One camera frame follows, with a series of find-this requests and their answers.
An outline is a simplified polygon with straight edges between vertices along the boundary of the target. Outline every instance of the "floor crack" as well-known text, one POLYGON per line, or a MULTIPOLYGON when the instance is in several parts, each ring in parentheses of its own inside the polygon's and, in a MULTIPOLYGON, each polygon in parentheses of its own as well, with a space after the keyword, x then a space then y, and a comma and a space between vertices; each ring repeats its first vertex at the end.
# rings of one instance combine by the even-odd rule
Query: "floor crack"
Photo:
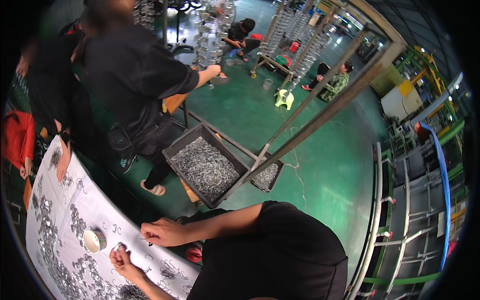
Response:
MULTIPOLYGON (((282 114, 282 117, 283 117, 283 120, 287 121, 287 119, 285 118, 285 116, 283 115, 283 110, 282 110, 282 107, 280 107, 280 113, 282 114)), ((300 129, 298 127, 294 127, 294 126, 290 126, 290 134, 291 136, 293 136, 293 129, 300 129)), ((289 166, 289 167, 292 167, 294 170, 295 170, 295 175, 297 175, 297 177, 299 178, 301 184, 302 184, 302 187, 303 187, 303 193, 302 193, 302 197, 303 199, 305 200, 305 211, 307 212, 307 214, 310 214, 310 211, 308 210, 308 206, 307 206, 307 198, 305 197, 305 183, 303 183, 303 180, 302 178, 298 175, 298 168, 300 168, 300 163, 299 163, 299 159, 298 159, 298 156, 297 156, 297 150, 295 148, 293 148, 293 153, 295 154, 295 161, 297 162, 297 165, 294 166, 292 164, 285 164, 285 166, 289 166)))

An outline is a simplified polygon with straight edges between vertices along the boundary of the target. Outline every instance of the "sneaker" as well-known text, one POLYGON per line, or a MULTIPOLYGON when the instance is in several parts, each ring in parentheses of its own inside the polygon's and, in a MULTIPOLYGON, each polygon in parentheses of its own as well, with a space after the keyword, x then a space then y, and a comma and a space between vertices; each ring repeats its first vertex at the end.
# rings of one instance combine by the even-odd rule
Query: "sneaker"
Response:
POLYGON ((120 160, 120 173, 125 174, 130 170, 130 167, 132 166, 132 159, 121 159, 120 160))

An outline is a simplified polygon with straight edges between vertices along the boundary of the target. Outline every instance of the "pink slipper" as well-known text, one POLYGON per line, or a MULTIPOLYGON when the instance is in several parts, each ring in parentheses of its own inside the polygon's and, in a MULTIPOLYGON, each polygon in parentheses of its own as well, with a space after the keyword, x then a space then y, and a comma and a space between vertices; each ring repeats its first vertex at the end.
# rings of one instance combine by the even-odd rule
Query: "pink slipper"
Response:
POLYGON ((151 190, 149 190, 148 188, 145 187, 145 181, 146 179, 142 180, 140 182, 140 186, 142 187, 142 189, 151 192, 155 196, 163 196, 167 191, 167 189, 161 184, 157 184, 151 190))

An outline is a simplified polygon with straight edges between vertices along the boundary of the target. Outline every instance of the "paper cup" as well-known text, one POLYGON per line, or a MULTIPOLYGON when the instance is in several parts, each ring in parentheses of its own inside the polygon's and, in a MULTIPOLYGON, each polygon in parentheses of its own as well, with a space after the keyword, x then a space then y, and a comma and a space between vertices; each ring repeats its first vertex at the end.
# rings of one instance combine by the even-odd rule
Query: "paper cup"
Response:
POLYGON ((100 231, 86 230, 84 232, 84 244, 91 253, 97 253, 107 247, 107 239, 100 231))

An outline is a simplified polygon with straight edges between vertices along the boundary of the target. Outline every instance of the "blue hose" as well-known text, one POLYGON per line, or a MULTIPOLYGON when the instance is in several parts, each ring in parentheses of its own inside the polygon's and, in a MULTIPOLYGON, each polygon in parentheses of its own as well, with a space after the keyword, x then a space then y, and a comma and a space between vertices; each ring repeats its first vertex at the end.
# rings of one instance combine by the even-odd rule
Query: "blue hose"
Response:
POLYGON ((444 188, 444 196, 445 196, 445 211, 446 211, 446 219, 447 224, 445 227, 445 244, 444 244, 444 252, 442 254, 442 261, 440 262, 439 272, 444 268, 445 260, 447 259, 448 253, 448 237, 450 236, 450 184, 448 182, 448 173, 447 173, 447 166, 445 164, 445 156, 442 150, 442 146, 438 141, 437 135, 433 131, 430 126, 427 124, 420 122, 420 126, 429 130, 432 133, 433 143, 435 144, 435 150, 437 152, 438 164, 440 165, 440 174, 442 175, 442 186, 444 188))

